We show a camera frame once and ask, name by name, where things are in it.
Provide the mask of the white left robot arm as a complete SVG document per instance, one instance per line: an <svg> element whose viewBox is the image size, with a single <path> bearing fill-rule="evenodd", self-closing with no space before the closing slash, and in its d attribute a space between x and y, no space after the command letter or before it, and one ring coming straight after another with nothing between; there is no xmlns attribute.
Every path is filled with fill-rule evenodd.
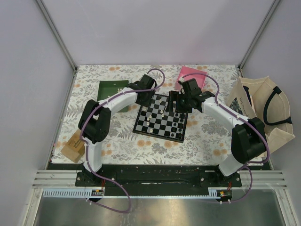
<svg viewBox="0 0 301 226"><path fill-rule="evenodd" d="M156 87L156 81L145 74L111 97L87 102L79 121L79 137L85 143L84 168L88 171L85 179L90 185L97 186L102 181L98 170L102 167L102 143L109 133L111 117L132 104L149 106Z"/></svg>

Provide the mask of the green plastic tray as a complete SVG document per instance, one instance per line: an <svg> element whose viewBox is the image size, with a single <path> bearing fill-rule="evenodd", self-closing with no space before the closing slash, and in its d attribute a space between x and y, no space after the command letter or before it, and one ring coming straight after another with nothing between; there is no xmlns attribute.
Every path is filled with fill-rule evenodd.
<svg viewBox="0 0 301 226"><path fill-rule="evenodd" d="M99 81L97 101L107 99L128 85L128 80Z"/></svg>

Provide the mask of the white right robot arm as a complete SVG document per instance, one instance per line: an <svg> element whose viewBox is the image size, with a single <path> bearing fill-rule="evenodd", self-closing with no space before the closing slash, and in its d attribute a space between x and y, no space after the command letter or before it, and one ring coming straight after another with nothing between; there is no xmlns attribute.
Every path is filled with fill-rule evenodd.
<svg viewBox="0 0 301 226"><path fill-rule="evenodd" d="M191 113L193 109L214 118L231 134L231 154L218 165L214 181L219 186L227 185L231 175L241 170L253 158L269 151L264 132L264 123L238 114L220 103L217 95L203 92L195 79L181 83L182 90L169 91L167 111Z"/></svg>

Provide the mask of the black white chess board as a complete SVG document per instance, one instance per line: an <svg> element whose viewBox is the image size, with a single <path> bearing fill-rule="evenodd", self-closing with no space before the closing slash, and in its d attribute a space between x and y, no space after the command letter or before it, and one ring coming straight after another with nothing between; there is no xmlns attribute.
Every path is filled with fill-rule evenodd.
<svg viewBox="0 0 301 226"><path fill-rule="evenodd" d="M165 111L168 96L155 94L149 107L141 106L134 124L136 134L174 141L184 142L187 113Z"/></svg>

